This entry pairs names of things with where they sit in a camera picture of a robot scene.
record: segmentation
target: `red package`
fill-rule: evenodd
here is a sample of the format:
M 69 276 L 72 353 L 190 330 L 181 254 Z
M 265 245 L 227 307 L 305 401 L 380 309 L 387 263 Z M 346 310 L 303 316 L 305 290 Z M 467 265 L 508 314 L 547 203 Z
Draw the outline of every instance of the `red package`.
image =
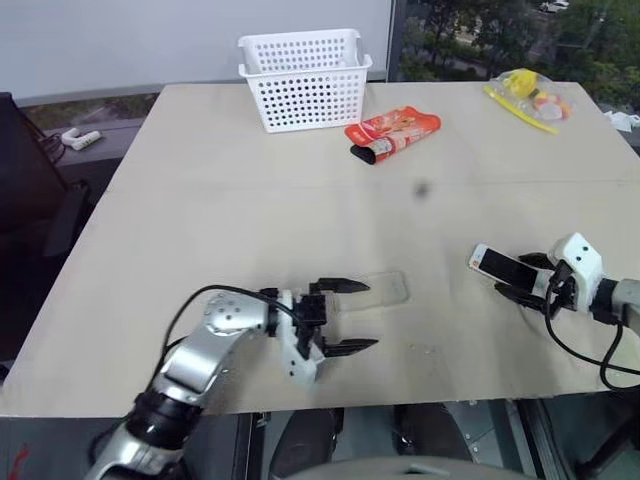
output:
M 397 108 L 349 125 L 344 133 L 355 143 L 351 153 L 370 165 L 381 162 L 440 128 L 440 117 L 413 107 Z

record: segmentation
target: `tree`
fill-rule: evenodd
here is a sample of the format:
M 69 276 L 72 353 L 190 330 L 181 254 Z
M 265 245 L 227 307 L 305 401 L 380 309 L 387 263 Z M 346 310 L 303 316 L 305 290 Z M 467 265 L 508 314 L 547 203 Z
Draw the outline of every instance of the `tree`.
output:
M 554 80 L 580 82 L 596 99 L 640 108 L 640 3 L 575 0 L 557 16 Z
M 478 31 L 473 45 L 487 49 L 487 79 L 526 63 L 538 29 L 524 0 L 480 0 L 470 11 L 468 28 Z
M 400 71 L 405 80 L 414 82 L 436 80 L 432 71 L 427 67 L 425 49 L 431 48 L 433 35 L 425 31 L 425 21 L 417 17 L 409 17 L 404 24 L 402 34 L 402 56 L 400 57 Z
M 456 56 L 456 53 L 458 52 L 458 45 L 459 44 L 454 33 L 450 33 L 446 37 L 442 38 L 438 49 L 442 67 L 446 65 L 449 58 Z
M 441 54 L 441 47 L 447 48 L 450 42 L 446 39 L 454 37 L 459 30 L 458 12 L 465 7 L 464 0 L 425 0 L 423 3 L 430 7 L 426 18 L 427 26 L 433 32 L 433 47 L 431 50 L 431 64 L 436 64 L 436 59 Z

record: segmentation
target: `white plastic basket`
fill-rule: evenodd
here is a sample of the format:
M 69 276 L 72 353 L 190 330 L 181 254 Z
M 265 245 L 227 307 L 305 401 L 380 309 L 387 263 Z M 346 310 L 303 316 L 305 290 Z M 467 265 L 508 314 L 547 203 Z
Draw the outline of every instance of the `white plastic basket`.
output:
M 269 133 L 358 123 L 367 70 L 357 30 L 250 35 L 240 38 L 247 79 Z

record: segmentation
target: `wooden table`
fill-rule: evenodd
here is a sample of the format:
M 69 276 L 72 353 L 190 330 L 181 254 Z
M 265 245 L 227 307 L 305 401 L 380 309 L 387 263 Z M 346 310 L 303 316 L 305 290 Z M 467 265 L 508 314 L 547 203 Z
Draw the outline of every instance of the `wooden table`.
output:
M 170 318 L 204 284 L 305 287 L 392 270 L 405 275 L 407 303 L 335 326 L 376 346 L 332 360 L 304 389 L 280 368 L 277 342 L 256 340 L 211 412 L 601 389 L 597 369 L 553 344 L 540 315 L 466 266 L 477 242 L 517 255 L 579 231 L 611 278 L 640 278 L 640 160 L 580 86 L 567 88 L 577 108 L 554 136 L 478 83 L 368 85 L 364 118 L 413 105 L 443 125 L 375 167 L 349 153 L 341 128 L 264 133 L 244 85 L 165 88 L 51 290 L 0 413 L 124 414 Z M 614 333 L 567 312 L 556 329 L 596 357 Z M 640 365 L 638 344 L 625 335 L 618 360 Z

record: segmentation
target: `yellow item in plastic bag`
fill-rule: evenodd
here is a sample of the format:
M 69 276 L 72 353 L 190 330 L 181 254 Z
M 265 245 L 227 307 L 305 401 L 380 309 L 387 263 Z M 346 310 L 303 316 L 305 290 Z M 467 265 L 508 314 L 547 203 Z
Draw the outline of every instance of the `yellow item in plastic bag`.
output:
M 521 68 L 514 70 L 511 75 L 502 81 L 502 84 L 516 97 L 527 98 L 536 90 L 538 74 L 526 68 Z
M 573 110 L 559 85 L 526 68 L 504 72 L 483 89 L 518 118 L 549 133 L 558 133 L 552 123 L 569 118 Z

